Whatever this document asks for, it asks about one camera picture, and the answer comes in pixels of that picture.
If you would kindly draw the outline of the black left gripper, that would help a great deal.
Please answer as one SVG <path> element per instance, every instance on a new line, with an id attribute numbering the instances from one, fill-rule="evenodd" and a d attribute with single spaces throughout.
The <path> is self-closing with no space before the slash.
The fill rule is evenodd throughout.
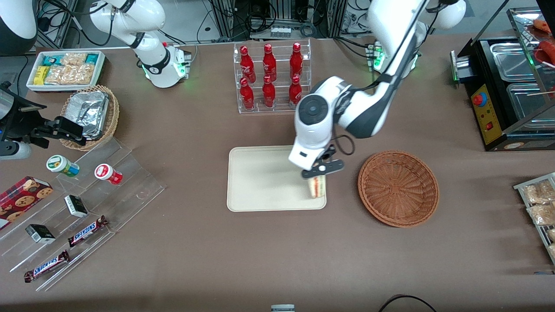
<path id="1" fill-rule="evenodd" d="M 312 179 L 343 170 L 345 166 L 343 160 L 334 158 L 336 152 L 335 145 L 330 145 L 327 150 L 313 162 L 309 170 L 302 170 L 302 178 Z"/>

